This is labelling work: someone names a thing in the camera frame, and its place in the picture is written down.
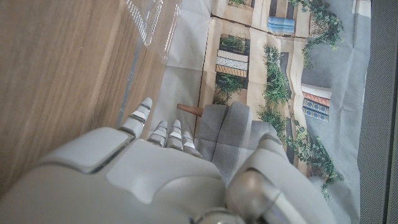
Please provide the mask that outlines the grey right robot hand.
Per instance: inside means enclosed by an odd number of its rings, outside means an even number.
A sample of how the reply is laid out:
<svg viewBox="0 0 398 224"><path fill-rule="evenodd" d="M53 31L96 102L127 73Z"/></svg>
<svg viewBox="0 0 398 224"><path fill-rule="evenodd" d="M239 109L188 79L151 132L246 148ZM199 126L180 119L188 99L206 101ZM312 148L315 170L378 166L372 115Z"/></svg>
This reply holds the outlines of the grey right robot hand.
<svg viewBox="0 0 398 224"><path fill-rule="evenodd" d="M1 198L2 223L334 223L323 194L248 105L181 109L191 136L161 121L141 139L152 101L118 128L94 129L41 158Z"/></svg>

